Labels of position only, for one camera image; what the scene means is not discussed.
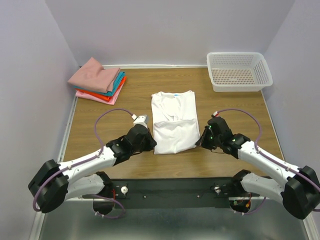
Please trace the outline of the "white t shirt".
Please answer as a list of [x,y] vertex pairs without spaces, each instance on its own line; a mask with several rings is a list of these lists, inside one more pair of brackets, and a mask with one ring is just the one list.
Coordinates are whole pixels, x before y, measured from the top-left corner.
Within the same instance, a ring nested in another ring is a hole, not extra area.
[[177,154],[196,147],[200,130],[194,91],[154,93],[151,110],[155,155]]

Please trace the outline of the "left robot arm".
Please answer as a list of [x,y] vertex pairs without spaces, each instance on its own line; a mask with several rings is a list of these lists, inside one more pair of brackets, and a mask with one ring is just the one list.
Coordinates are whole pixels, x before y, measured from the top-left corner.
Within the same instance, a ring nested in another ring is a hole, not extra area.
[[83,157],[57,163],[46,161],[28,184],[33,196],[32,207],[36,212],[49,213],[58,208],[73,193],[73,184],[87,180],[89,174],[113,167],[142,152],[152,151],[157,142],[150,129],[137,124],[129,132]]

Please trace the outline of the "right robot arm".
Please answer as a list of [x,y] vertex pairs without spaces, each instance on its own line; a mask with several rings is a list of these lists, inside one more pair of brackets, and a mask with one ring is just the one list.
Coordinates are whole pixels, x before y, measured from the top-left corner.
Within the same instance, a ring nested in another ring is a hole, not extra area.
[[260,148],[247,136],[232,133],[222,117],[213,116],[207,122],[196,145],[211,151],[220,148],[223,153],[250,163],[268,175],[260,177],[248,170],[238,172],[230,183],[230,191],[234,195],[248,192],[277,201],[300,220],[317,211],[320,181],[313,168],[285,162]]

